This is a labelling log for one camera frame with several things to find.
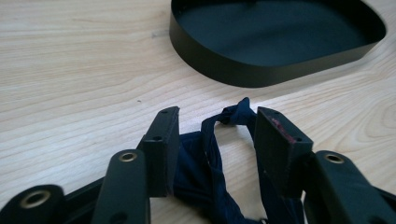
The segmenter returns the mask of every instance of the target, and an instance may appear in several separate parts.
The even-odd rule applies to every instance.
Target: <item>light wood surface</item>
[[[135,148],[156,113],[180,107],[180,132],[245,96],[292,120],[396,193],[396,2],[368,0],[387,36],[363,59],[260,89],[218,83],[186,65],[168,35],[170,0],[0,3],[0,207],[35,185],[65,193]],[[216,129],[228,191],[262,217],[244,128]],[[174,198],[151,200],[152,223],[208,223]]]

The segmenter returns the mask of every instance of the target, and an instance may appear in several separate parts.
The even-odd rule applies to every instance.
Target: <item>black oval tray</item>
[[[360,0],[173,0],[169,33],[198,72],[258,88],[356,61],[386,27]]]

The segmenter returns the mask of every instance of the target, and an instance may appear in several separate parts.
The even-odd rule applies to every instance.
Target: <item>metal grommet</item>
[[[339,156],[337,156],[337,155],[335,155],[335,154],[331,154],[331,153],[326,154],[324,156],[324,158],[326,158],[326,160],[328,160],[328,161],[330,161],[332,163],[337,163],[337,164],[344,163],[344,159],[339,157]]]
[[[126,152],[120,155],[119,159],[120,161],[134,161],[137,158],[137,155],[133,152]]]
[[[39,206],[40,204],[46,202],[50,197],[50,192],[48,190],[36,190],[28,195],[26,195],[20,203],[21,208],[29,209]]]

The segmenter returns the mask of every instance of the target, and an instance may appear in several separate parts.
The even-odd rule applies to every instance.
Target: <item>black plastic part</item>
[[[148,195],[165,197],[173,193],[179,148],[176,106],[158,112],[146,135],[137,146],[145,152],[148,167]]]
[[[64,218],[64,192],[55,185],[27,189],[12,198],[0,212],[2,224],[59,224]]]
[[[387,202],[387,204],[393,209],[393,212],[396,213],[396,195],[386,192],[382,189],[376,188],[381,197]]]
[[[309,165],[304,210],[309,224],[390,224],[396,214],[347,157],[319,151]]]
[[[300,198],[313,142],[278,111],[259,107],[254,147],[278,194]]]
[[[356,61],[386,35],[358,0],[172,0],[170,38],[203,75],[259,88]]]
[[[103,180],[103,178],[100,178],[66,195],[67,219],[64,224],[91,223],[93,209],[99,197]]]
[[[144,153],[116,153],[108,165],[92,223],[150,223],[149,209]]]

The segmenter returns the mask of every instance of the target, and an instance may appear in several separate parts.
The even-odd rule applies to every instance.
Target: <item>dark blue fabric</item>
[[[249,99],[223,109],[221,114],[202,122],[201,131],[180,136],[180,151],[175,175],[175,196],[200,208],[215,224],[259,224],[260,220],[244,218],[238,204],[227,192],[218,143],[214,135],[217,121],[228,125],[246,125],[252,139],[256,113]],[[300,200],[281,199],[258,163],[262,204],[271,224],[304,223]]]

